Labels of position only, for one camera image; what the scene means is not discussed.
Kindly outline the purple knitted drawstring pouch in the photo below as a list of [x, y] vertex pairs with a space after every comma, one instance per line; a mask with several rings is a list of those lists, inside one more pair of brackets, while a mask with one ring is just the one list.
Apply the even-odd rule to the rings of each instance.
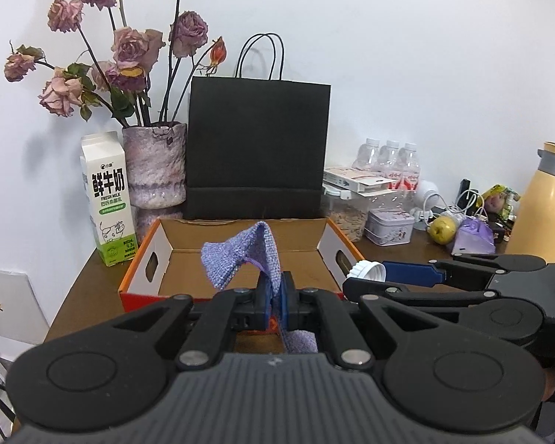
[[253, 226], [220, 243], [205, 243], [200, 260], [206, 277], [218, 291], [224, 291], [243, 265], [252, 265], [272, 281], [272, 314], [276, 314], [277, 331], [286, 353], [317, 353], [317, 341], [309, 331], [285, 331], [278, 320], [276, 297], [282, 267], [278, 247], [267, 222]]

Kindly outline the white plastic jar lid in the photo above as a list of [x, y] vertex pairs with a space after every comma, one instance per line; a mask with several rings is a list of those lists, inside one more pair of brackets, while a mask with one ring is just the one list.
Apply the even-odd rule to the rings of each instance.
[[347, 274], [347, 278], [362, 279], [373, 282], [386, 281], [387, 270], [383, 263], [372, 262], [371, 260], [359, 260]]

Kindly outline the yellow green apple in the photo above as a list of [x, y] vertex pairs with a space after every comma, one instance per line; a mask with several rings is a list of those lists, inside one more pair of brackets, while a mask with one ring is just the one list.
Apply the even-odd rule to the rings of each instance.
[[457, 232], [457, 223], [448, 215], [439, 215], [430, 223], [427, 233], [434, 243], [446, 246], [451, 243]]

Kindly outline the small lavender tin box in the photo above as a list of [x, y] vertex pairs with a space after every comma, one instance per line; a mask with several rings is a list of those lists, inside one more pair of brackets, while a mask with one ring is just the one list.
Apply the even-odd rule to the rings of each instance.
[[410, 243], [415, 219], [403, 209], [371, 209], [364, 234], [376, 246]]

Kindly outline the red orange cardboard box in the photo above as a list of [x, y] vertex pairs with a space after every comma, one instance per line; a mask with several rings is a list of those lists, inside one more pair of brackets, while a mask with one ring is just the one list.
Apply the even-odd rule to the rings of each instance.
[[146, 333], [176, 309], [195, 308], [223, 290], [253, 289], [259, 280], [274, 297], [283, 273], [298, 289], [339, 293], [362, 258], [330, 219], [158, 219], [120, 285], [121, 327]]

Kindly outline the yellow thermos jug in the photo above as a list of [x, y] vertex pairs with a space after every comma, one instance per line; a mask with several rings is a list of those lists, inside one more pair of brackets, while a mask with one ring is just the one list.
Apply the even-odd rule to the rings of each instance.
[[541, 160], [520, 198], [505, 252], [555, 263], [555, 142], [546, 141], [537, 154]]

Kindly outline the small white round device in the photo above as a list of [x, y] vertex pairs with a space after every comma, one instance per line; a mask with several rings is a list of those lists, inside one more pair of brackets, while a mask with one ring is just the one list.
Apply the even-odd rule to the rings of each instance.
[[434, 206], [438, 205], [439, 197], [439, 191], [434, 182], [418, 181], [412, 196], [412, 215], [416, 218], [430, 215]]

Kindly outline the clear seed storage container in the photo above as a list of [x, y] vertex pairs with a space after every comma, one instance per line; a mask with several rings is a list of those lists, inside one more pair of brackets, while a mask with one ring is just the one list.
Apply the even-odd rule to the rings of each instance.
[[335, 185], [323, 184], [321, 212], [338, 226], [352, 242], [364, 234], [368, 212], [387, 191], [356, 192]]

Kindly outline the colourful snack packet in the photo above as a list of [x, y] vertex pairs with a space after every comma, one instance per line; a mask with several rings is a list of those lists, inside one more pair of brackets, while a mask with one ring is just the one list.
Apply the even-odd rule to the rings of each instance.
[[482, 195], [483, 206], [488, 215], [495, 215], [502, 222], [508, 222], [513, 215], [514, 204], [520, 194], [505, 185], [494, 185]]

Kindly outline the right water bottle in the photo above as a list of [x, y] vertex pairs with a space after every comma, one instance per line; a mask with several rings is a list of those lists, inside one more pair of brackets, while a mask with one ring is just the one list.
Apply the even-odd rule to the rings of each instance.
[[397, 191], [403, 198], [411, 198], [416, 191], [421, 174], [421, 165], [415, 143], [406, 142], [399, 150], [397, 156], [397, 167], [400, 178]]

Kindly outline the flat white box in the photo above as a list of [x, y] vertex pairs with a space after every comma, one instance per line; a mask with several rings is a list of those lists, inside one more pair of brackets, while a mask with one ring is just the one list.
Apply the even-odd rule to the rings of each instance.
[[375, 171], [364, 171], [354, 167], [331, 166], [324, 169], [324, 182], [339, 188], [349, 189], [358, 194], [388, 189], [393, 182]]

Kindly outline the black paper shopping bag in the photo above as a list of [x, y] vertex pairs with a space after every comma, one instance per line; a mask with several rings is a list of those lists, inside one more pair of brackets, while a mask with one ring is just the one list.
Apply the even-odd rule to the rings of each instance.
[[265, 79], [198, 76], [186, 140], [186, 219], [316, 219], [323, 194], [329, 85], [283, 79], [279, 35]]

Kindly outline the purple textured glass vase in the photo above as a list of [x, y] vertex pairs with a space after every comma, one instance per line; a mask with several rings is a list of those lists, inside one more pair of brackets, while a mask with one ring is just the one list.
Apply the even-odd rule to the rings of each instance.
[[186, 200], [187, 125], [181, 122], [122, 130], [136, 236], [156, 219], [180, 219]]

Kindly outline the white green milk carton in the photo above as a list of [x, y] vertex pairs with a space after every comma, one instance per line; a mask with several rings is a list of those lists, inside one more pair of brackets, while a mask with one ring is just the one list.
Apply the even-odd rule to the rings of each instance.
[[96, 249], [105, 265], [132, 260], [138, 249], [125, 152], [116, 131], [81, 139], [80, 162]]

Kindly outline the dried pink rose bouquet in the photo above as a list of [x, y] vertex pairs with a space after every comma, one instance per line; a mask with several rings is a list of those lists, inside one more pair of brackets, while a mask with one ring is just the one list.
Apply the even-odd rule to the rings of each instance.
[[[113, 42], [111, 57], [99, 60], [92, 45], [85, 46], [90, 60], [76, 60], [65, 67], [49, 63], [40, 47], [14, 47], [4, 63], [4, 78], [19, 82], [38, 67], [52, 76], [40, 95], [40, 105], [60, 117], [80, 114], [89, 120], [96, 107], [104, 107], [122, 127], [134, 118], [139, 126], [168, 125], [180, 106], [170, 102], [171, 92], [182, 63], [192, 73], [212, 76], [227, 57], [222, 38], [212, 39], [209, 27], [195, 11], [176, 8], [168, 32], [138, 30], [127, 22], [124, 0], [54, 0], [48, 10], [47, 24], [56, 33], [84, 32], [85, 8], [96, 8], [109, 16]], [[167, 54], [167, 77], [158, 119], [151, 118], [151, 72], [161, 51]]]

